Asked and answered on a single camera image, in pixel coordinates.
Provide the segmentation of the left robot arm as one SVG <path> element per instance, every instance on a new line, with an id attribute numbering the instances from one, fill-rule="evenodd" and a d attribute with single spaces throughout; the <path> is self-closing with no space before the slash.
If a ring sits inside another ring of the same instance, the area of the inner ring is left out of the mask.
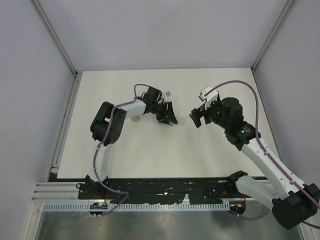
<path id="1" fill-rule="evenodd" d="M 91 125 L 90 132 L 95 142 L 95 152 L 89 173 L 85 177 L 84 187 L 80 190 L 96 199 L 102 199 L 110 190 L 106 185 L 108 178 L 106 163 L 109 145 L 115 144 L 122 133 L 125 120 L 145 114 L 155 115 L 161 124 L 176 125 L 178 120 L 174 114 L 173 103 L 167 100 L 168 94 L 152 86 L 147 87 L 146 92 L 137 96 L 136 84 L 133 87 L 134 98 L 128 102 L 112 104 L 105 101 L 100 106 Z"/>

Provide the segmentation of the clear pill bottle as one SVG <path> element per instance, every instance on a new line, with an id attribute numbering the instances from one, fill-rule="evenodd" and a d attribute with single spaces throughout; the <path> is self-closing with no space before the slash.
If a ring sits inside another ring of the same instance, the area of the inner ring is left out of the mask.
<path id="1" fill-rule="evenodd" d="M 140 116 L 140 115 L 135 115 L 135 116 L 132 116 L 132 117 L 131 117 L 131 120 L 132 120 L 134 123 L 139 122 L 140 119 L 141 119 L 141 116 Z"/>

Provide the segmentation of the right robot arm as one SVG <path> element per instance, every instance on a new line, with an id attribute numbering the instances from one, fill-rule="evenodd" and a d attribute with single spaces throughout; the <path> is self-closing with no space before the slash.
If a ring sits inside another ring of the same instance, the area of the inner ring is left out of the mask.
<path id="1" fill-rule="evenodd" d="M 227 140 L 246 155 L 269 180 L 270 186 L 254 180 L 247 173 L 238 171 L 231 175 L 226 185 L 232 197 L 244 194 L 265 205 L 277 222 L 285 229 L 292 229 L 310 217 L 319 208 L 320 189 L 306 184 L 292 173 L 267 147 L 257 129 L 244 120 L 243 107 L 234 97 L 220 99 L 217 95 L 189 115 L 199 128 L 201 118 L 206 124 L 214 123 L 224 129 Z"/>

